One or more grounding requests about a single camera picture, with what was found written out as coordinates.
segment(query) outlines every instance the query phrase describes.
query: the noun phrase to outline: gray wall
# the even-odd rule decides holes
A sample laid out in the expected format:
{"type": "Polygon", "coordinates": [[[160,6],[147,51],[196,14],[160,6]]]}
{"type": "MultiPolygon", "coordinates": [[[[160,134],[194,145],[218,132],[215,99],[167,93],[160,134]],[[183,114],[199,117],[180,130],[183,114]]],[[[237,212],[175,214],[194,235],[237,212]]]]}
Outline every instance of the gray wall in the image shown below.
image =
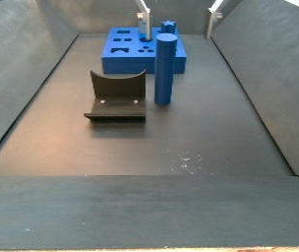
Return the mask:
{"type": "Polygon", "coordinates": [[[299,175],[299,8],[245,0],[212,37],[299,175]]]}
{"type": "Polygon", "coordinates": [[[0,140],[76,36],[43,1],[0,1],[0,140]]]}
{"type": "MultiPolygon", "coordinates": [[[[111,27],[136,27],[134,0],[45,0],[80,33],[108,33],[111,27]]],[[[214,0],[146,0],[154,14],[154,27],[178,22],[180,33],[203,34],[206,10],[214,0]]]]}

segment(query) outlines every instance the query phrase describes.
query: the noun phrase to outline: blue block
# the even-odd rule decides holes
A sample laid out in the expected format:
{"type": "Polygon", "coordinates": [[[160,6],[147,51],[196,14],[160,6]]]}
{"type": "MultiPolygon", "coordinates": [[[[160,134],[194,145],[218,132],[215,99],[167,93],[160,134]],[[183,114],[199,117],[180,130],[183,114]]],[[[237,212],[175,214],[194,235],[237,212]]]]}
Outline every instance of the blue block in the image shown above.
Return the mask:
{"type": "MultiPolygon", "coordinates": [[[[139,74],[143,70],[147,74],[155,73],[155,37],[160,30],[160,28],[152,29],[154,39],[147,41],[138,28],[111,28],[101,56],[105,74],[139,74]]],[[[175,74],[183,74],[187,54],[178,29],[175,35],[178,36],[175,74]]]]}

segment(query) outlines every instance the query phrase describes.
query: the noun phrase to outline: square hole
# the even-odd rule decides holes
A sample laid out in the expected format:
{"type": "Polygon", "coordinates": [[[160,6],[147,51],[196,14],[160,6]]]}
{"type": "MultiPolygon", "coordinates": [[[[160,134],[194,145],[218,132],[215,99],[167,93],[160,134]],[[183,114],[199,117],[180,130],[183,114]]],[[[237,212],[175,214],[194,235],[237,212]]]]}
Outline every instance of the square hole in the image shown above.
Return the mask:
{"type": "Polygon", "coordinates": [[[131,31],[128,31],[128,30],[119,30],[116,33],[119,33],[119,34],[128,34],[128,33],[131,33],[131,31]]]}

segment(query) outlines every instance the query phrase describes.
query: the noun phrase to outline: dark gray floor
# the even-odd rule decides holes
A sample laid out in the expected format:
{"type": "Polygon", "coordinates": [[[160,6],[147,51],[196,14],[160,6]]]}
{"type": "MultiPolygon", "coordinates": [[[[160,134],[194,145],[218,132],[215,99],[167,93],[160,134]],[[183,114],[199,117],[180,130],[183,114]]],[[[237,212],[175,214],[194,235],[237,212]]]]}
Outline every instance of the dark gray floor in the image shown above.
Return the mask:
{"type": "Polygon", "coordinates": [[[245,0],[212,34],[299,175],[299,8],[286,1],[245,0]]]}
{"type": "Polygon", "coordinates": [[[154,104],[147,75],[147,122],[92,124],[105,36],[80,36],[0,147],[0,175],[290,175],[212,41],[183,41],[172,104],[154,104]]]}
{"type": "Polygon", "coordinates": [[[0,249],[299,246],[299,178],[0,177],[0,249]]]}

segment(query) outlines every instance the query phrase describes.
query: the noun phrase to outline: gray panel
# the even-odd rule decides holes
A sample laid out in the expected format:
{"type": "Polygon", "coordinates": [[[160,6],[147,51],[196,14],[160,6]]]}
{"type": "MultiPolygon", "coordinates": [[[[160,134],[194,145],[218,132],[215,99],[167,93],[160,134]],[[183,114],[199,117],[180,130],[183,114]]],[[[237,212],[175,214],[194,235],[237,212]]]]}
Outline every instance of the gray panel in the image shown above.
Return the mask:
{"type": "MultiPolygon", "coordinates": [[[[108,33],[111,27],[138,27],[134,0],[47,0],[69,24],[83,33],[108,33]]],[[[146,0],[154,14],[154,27],[178,22],[180,33],[203,34],[204,15],[212,0],[146,0]]]]}
{"type": "Polygon", "coordinates": [[[299,178],[0,177],[0,249],[241,246],[299,246],[299,178]]]}
{"type": "Polygon", "coordinates": [[[214,40],[299,175],[299,8],[285,1],[247,0],[214,40]]]}
{"type": "Polygon", "coordinates": [[[81,35],[1,145],[0,175],[290,175],[214,42],[182,39],[171,105],[155,104],[147,75],[147,122],[107,125],[83,116],[107,36],[81,35]]]}
{"type": "Polygon", "coordinates": [[[0,140],[76,35],[43,1],[0,2],[0,140]]]}

